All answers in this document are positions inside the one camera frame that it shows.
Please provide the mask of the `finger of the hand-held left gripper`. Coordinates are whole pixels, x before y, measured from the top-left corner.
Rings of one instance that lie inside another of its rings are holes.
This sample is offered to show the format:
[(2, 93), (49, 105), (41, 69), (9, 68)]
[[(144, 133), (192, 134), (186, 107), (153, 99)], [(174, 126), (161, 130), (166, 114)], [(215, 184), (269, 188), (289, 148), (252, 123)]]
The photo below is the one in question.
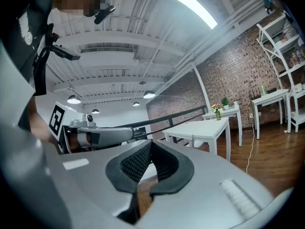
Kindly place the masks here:
[(145, 127), (101, 127), (96, 128), (97, 145), (118, 145), (133, 142), (138, 136), (146, 134)]

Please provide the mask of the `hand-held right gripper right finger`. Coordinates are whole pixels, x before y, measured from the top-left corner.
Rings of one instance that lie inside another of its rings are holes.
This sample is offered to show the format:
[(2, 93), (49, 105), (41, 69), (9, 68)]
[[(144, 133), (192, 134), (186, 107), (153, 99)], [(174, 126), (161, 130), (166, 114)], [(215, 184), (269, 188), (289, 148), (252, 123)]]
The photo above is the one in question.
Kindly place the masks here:
[(274, 197), (255, 178), (221, 156), (161, 141), (186, 155), (194, 174), (176, 194), (155, 196), (148, 211), (137, 221), (139, 229), (231, 229), (246, 219), (239, 208), (257, 212)]

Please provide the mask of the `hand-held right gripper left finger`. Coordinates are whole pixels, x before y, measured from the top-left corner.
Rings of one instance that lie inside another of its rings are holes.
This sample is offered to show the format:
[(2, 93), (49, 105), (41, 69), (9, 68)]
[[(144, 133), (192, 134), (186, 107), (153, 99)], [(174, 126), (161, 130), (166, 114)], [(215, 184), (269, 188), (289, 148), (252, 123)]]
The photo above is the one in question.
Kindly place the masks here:
[(74, 229), (151, 229), (140, 217), (137, 186), (151, 162), (151, 141), (59, 155), (45, 144), (51, 177)]

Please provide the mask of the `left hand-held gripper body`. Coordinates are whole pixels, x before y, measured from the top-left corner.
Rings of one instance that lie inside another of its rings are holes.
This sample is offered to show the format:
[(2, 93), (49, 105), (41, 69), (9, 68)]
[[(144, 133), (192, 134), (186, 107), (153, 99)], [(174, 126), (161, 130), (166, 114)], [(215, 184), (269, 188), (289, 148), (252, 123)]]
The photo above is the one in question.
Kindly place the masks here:
[(76, 137), (78, 135), (78, 129), (85, 129), (87, 131), (90, 128), (97, 128), (92, 115), (80, 113), (59, 102), (54, 104), (49, 120), (49, 130), (57, 141), (57, 150), (60, 155), (102, 150), (119, 145), (114, 144), (105, 147), (94, 147), (89, 143), (89, 141), (86, 141), (83, 145), (78, 144), (77, 148), (70, 147), (70, 136)]

